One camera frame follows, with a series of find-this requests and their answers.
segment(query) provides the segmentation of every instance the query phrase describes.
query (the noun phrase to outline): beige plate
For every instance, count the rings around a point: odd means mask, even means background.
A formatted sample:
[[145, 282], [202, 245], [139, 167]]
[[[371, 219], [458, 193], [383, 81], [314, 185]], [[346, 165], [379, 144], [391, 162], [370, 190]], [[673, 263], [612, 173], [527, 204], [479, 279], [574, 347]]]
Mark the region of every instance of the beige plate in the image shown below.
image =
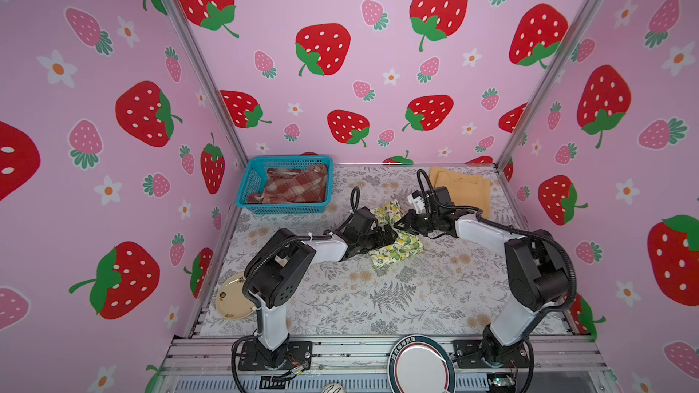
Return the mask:
[[216, 311], [223, 318], [238, 320], [254, 312], [255, 305], [242, 295], [244, 282], [245, 279], [240, 272], [223, 283], [216, 293]]

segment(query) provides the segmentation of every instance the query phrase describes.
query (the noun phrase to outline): lemon print cloth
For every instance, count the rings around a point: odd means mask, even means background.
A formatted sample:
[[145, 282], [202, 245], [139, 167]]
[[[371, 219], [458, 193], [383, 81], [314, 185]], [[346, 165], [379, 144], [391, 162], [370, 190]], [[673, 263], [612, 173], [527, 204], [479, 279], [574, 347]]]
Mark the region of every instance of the lemon print cloth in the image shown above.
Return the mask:
[[[391, 227], [393, 227], [393, 223], [396, 223], [403, 217], [403, 212], [400, 210], [397, 200], [388, 202], [386, 205], [371, 211], [381, 225], [387, 223]], [[395, 243], [380, 249], [370, 250], [369, 256], [374, 267], [378, 269], [391, 263], [401, 261], [402, 259], [412, 257], [424, 250], [425, 248], [420, 238], [408, 234], [405, 231], [398, 231], [398, 238]]]

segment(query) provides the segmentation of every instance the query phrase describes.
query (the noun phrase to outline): blue plastic basket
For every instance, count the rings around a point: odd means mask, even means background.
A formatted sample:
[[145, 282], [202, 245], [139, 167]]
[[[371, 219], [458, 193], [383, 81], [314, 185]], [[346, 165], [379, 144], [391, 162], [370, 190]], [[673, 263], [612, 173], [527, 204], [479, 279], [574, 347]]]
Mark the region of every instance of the blue plastic basket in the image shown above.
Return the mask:
[[[325, 190], [325, 202], [317, 204], [248, 204], [248, 196], [261, 193], [267, 184], [267, 169], [282, 167], [284, 169], [308, 169], [313, 164], [328, 166], [328, 186]], [[253, 158], [242, 174], [238, 188], [236, 205], [247, 208], [255, 214], [311, 214], [322, 213], [330, 203], [333, 192], [333, 159], [324, 155], [302, 156], [260, 156]]]

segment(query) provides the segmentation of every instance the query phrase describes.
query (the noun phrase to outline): pink strawberry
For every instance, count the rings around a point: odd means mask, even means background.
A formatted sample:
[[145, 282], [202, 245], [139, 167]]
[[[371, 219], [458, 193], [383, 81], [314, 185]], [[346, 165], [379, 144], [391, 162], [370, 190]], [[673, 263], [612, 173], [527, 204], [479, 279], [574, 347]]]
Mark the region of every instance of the pink strawberry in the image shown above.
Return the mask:
[[487, 91], [483, 93], [483, 96], [481, 96], [483, 100], [481, 100], [481, 105], [488, 111], [495, 109], [495, 106], [498, 104], [500, 101], [500, 96], [498, 96], [498, 91], [495, 90], [494, 88], [488, 88]]
[[277, 75], [277, 69], [274, 68], [274, 61], [263, 51], [255, 52], [255, 66], [262, 72], [262, 76], [274, 79]]
[[75, 35], [85, 46], [95, 48], [97, 53], [104, 56], [109, 56], [114, 51], [109, 34], [100, 30], [99, 23], [93, 16], [73, 7], [66, 7], [64, 14]]
[[683, 341], [676, 341], [663, 349], [668, 360], [694, 379], [699, 379], [699, 349], [694, 350]]
[[439, 58], [431, 57], [420, 66], [420, 73], [417, 74], [417, 80], [421, 83], [428, 83], [432, 80], [432, 76], [439, 71]]
[[389, 25], [389, 14], [384, 12], [384, 6], [373, 0], [362, 2], [362, 17], [364, 23], [374, 27], [374, 31], [383, 31]]
[[295, 123], [284, 128], [284, 138], [287, 139], [288, 142], [295, 142], [299, 135], [301, 135], [301, 131], [299, 130], [299, 126]]
[[594, 241], [583, 241], [575, 248], [575, 255], [589, 265], [602, 261], [602, 249]]
[[559, 164], [567, 164], [570, 162], [570, 160], [575, 159], [575, 155], [577, 154], [577, 146], [575, 143], [568, 143], [567, 145], [562, 145], [561, 148], [556, 152], [556, 162]]
[[386, 147], [393, 141], [394, 136], [394, 131], [392, 129], [387, 129], [379, 134], [379, 140], [377, 143], [381, 147]]
[[93, 169], [97, 165], [97, 155], [102, 151], [102, 139], [91, 121], [82, 119], [76, 123], [68, 136], [68, 143], [73, 146], [71, 158], [76, 167], [87, 170], [88, 166]]
[[493, 146], [494, 142], [495, 142], [495, 137], [492, 135], [484, 138], [483, 140], [478, 142], [478, 146], [476, 146], [476, 152], [478, 152], [478, 153], [485, 152], [485, 150], [488, 147]]
[[0, 285], [0, 331], [27, 317], [31, 302], [19, 290]]
[[185, 256], [185, 237], [178, 232], [173, 237], [172, 244], [172, 247], [170, 247], [170, 262], [173, 267], [176, 267], [182, 261], [182, 257]]
[[170, 181], [160, 173], [149, 174], [143, 179], [143, 192], [149, 196], [162, 197], [170, 191]]
[[371, 85], [366, 82], [355, 81], [352, 84], [352, 89], [354, 90], [354, 95], [358, 98], [373, 100], [376, 97], [376, 93], [371, 89]]
[[654, 151], [659, 151], [668, 144], [674, 146], [685, 138], [688, 128], [684, 121], [678, 118], [671, 118], [670, 121], [659, 118], [638, 136], [638, 144]]
[[649, 32], [646, 34], [646, 47], [654, 48], [668, 38], [668, 31], [679, 19], [679, 0], [666, 0], [660, 5], [648, 22]]
[[179, 157], [182, 159], [182, 169], [184, 169], [188, 175], [194, 174], [194, 155], [189, 151], [189, 147], [182, 145], [179, 148]]
[[551, 112], [549, 113], [549, 131], [552, 131], [558, 126], [558, 122], [561, 121], [561, 104], [555, 101], [551, 105]]

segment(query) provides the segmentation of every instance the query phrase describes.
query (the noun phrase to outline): wall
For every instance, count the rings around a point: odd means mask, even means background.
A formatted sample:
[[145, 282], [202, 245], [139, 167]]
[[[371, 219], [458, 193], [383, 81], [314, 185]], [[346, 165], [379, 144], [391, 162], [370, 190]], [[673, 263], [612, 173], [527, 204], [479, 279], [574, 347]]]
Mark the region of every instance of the wall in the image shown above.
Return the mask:
[[453, 164], [501, 154], [582, 0], [180, 1], [250, 157]]
[[[214, 207], [225, 221], [240, 172], [159, 7], [0, 2], [0, 390], [143, 392], [185, 333], [195, 298], [183, 268], [215, 246]], [[211, 133], [224, 157], [215, 194], [200, 160]]]
[[627, 393], [699, 391], [699, 0], [666, 1], [605, 1], [510, 182], [573, 257], [573, 314]]

